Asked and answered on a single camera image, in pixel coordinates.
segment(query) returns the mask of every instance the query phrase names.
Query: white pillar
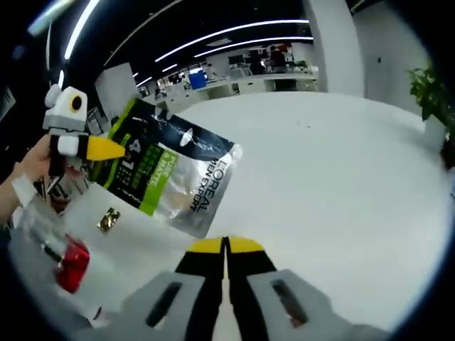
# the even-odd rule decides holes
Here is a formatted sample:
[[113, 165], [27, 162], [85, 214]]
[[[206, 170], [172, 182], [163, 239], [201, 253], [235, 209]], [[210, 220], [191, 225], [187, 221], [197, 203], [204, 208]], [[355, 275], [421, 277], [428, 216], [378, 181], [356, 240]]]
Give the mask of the white pillar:
[[129, 63], [104, 70], [95, 82], [95, 87], [109, 120], [121, 116], [128, 101], [139, 96]]
[[346, 0], [303, 0], [314, 37], [319, 89], [365, 95], [363, 60]]

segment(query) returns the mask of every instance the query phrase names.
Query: l'oreal men expert pouch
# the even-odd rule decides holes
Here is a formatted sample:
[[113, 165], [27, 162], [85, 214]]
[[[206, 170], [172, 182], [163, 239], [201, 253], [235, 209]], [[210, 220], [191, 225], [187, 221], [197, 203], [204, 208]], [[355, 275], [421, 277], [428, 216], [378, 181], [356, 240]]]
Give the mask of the l'oreal men expert pouch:
[[142, 212], [204, 238], [242, 148], [169, 116], [132, 99], [109, 132], [125, 157], [95, 164], [92, 179]]

